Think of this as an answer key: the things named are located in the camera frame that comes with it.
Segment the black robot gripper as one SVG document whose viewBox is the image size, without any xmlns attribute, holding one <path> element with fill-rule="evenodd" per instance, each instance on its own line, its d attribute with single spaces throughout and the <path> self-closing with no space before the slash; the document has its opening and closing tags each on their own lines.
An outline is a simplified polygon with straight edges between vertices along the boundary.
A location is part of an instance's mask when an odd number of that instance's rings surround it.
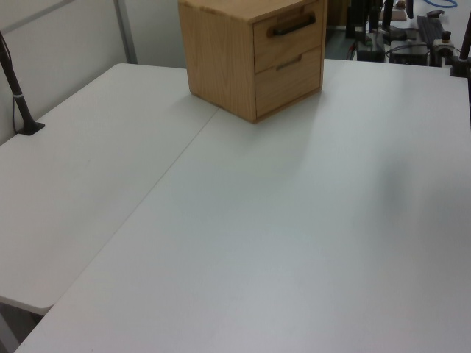
<svg viewBox="0 0 471 353">
<path fill-rule="evenodd" d="M 380 2 L 376 0 L 349 0 L 347 8 L 347 38 L 356 38 L 355 23 L 362 23 L 358 27 L 358 41 L 368 41 L 368 21 L 372 10 L 379 10 Z"/>
</svg>

